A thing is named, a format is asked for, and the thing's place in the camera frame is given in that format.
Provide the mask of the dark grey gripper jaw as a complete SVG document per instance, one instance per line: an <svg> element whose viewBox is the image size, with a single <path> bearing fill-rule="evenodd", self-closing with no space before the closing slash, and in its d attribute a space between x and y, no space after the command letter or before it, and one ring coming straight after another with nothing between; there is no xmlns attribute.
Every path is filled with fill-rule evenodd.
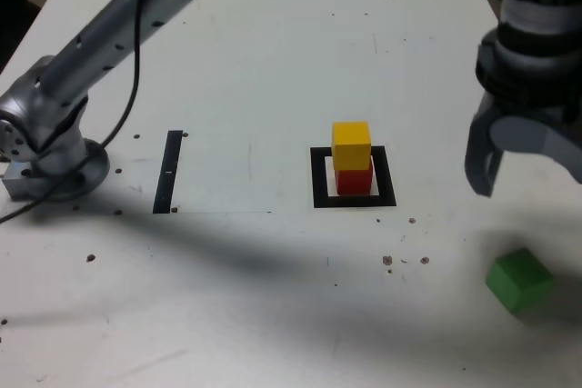
<svg viewBox="0 0 582 388"><path fill-rule="evenodd" d="M465 174L473 191L485 197L493 193L503 156L503 151L494 144L490 135L494 122L502 115L494 97L484 93L469 128Z"/></svg>

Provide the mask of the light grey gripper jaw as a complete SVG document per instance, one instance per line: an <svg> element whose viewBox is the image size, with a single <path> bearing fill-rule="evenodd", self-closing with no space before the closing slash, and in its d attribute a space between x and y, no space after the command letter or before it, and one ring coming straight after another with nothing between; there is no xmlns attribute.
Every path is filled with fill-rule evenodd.
<svg viewBox="0 0 582 388"><path fill-rule="evenodd" d="M496 148L512 153L539 154L581 179L581 146L546 124L519 116L504 116L489 128Z"/></svg>

